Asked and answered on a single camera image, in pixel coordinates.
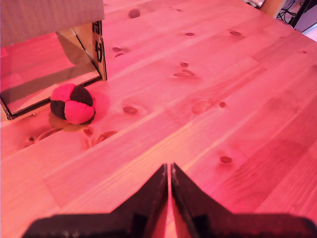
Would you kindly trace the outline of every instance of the wood knot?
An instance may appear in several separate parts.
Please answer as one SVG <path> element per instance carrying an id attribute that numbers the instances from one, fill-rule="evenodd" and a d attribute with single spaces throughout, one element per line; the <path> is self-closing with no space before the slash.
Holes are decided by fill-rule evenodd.
<path id="1" fill-rule="evenodd" d="M 93 130 L 93 128 L 92 127 L 86 127 L 86 128 L 84 128 L 84 133 L 87 135 L 87 136 L 92 136 L 93 135 L 93 133 L 94 133 L 94 130 Z"/>
<path id="2" fill-rule="evenodd" d="M 225 102 L 220 102 L 220 103 L 219 103 L 219 106 L 220 106 L 221 108 L 225 108 L 225 107 L 226 107 L 226 103 L 225 103 Z"/>
<path id="3" fill-rule="evenodd" d="M 124 54 L 124 53 L 116 54 L 115 57 L 121 56 L 121 55 L 123 55 L 123 54 Z"/>
<path id="4" fill-rule="evenodd" d="M 114 52 L 120 52 L 122 49 L 121 48 L 119 48 L 119 47 L 113 47 L 112 48 L 112 51 L 114 51 Z"/>
<path id="5" fill-rule="evenodd" d="M 139 9 L 132 9 L 129 11 L 129 17 L 130 18 L 137 18 L 139 17 L 141 14 L 140 14 L 140 10 Z"/>
<path id="6" fill-rule="evenodd" d="M 137 110 L 136 108 L 133 108 L 133 107 L 124 107 L 123 111 L 127 114 L 130 114 L 130 115 L 136 115 L 136 114 L 138 114 L 139 110 Z"/>
<path id="7" fill-rule="evenodd" d="M 195 76 L 195 74 L 189 70 L 183 69 L 181 72 L 174 74 L 174 76 L 180 78 L 190 78 Z"/>
<path id="8" fill-rule="evenodd" d="M 198 101 L 192 107 L 193 114 L 201 114 L 212 107 L 212 103 L 209 101 Z"/>
<path id="9" fill-rule="evenodd" d="M 99 144 L 100 142 L 102 142 L 102 141 L 108 139 L 109 137 L 111 137 L 111 136 L 113 136 L 113 135 L 115 135 L 115 134 L 117 134 L 117 133 L 118 133 L 117 131 L 107 131 L 107 132 L 105 132 L 105 133 L 102 133 L 102 134 L 99 136 L 99 138 L 98 138 L 96 144 Z"/>
<path id="10" fill-rule="evenodd" d="M 241 36 L 241 33 L 238 31 L 230 31 L 230 34 L 233 36 Z"/>
<path id="11" fill-rule="evenodd" d="M 220 157 L 220 161 L 223 164 L 230 164 L 232 162 L 232 158 L 230 158 L 228 156 L 222 156 L 222 157 Z"/>
<path id="12" fill-rule="evenodd" d="M 182 66 L 182 67 L 188 67 L 188 63 L 182 62 L 182 63 L 180 63 L 180 66 Z"/>

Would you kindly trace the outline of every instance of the wooden tabletop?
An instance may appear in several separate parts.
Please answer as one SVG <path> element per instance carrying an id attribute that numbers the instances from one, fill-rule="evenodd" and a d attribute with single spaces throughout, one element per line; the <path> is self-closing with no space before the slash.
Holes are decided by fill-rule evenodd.
<path id="1" fill-rule="evenodd" d="M 69 125 L 49 106 L 1 117 L 1 237 L 110 212 L 172 162 L 232 212 L 317 223 L 317 43 L 241 0 L 104 6 L 95 120 Z"/>

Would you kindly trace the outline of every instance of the black panel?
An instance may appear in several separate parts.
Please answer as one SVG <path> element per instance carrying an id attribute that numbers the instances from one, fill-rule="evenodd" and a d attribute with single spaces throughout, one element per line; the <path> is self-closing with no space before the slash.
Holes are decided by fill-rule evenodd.
<path id="1" fill-rule="evenodd" d="M 76 86 L 70 94 L 70 99 L 72 101 L 87 104 L 90 107 L 94 104 L 92 96 L 83 86 Z"/>
<path id="2" fill-rule="evenodd" d="M 66 120 L 65 103 L 63 101 L 51 101 L 50 107 L 51 107 L 51 112 L 55 116 L 57 116 L 58 118 L 61 118 L 63 120 Z"/>

